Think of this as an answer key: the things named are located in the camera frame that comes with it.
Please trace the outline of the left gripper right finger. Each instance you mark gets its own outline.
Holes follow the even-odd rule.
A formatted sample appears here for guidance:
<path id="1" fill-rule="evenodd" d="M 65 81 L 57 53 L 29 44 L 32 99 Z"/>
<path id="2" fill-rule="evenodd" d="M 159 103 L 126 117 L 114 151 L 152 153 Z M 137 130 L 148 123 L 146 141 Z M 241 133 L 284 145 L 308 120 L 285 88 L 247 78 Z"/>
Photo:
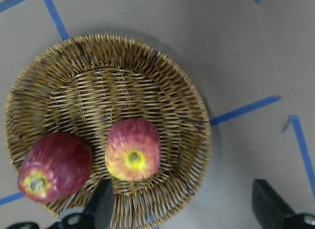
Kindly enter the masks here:
<path id="1" fill-rule="evenodd" d="M 252 212 L 263 229 L 313 229 L 315 216 L 296 213 L 263 179 L 252 184 Z"/>

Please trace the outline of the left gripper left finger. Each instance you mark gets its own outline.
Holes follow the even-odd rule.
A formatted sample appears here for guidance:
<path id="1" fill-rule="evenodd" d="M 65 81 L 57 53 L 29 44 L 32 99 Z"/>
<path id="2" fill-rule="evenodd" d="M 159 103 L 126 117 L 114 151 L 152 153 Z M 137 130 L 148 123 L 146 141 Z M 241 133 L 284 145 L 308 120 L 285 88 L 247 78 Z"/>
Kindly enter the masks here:
<path id="1" fill-rule="evenodd" d="M 86 206 L 65 210 L 54 229 L 106 229 L 109 227 L 114 210 L 113 184 L 110 179 L 101 180 Z"/>

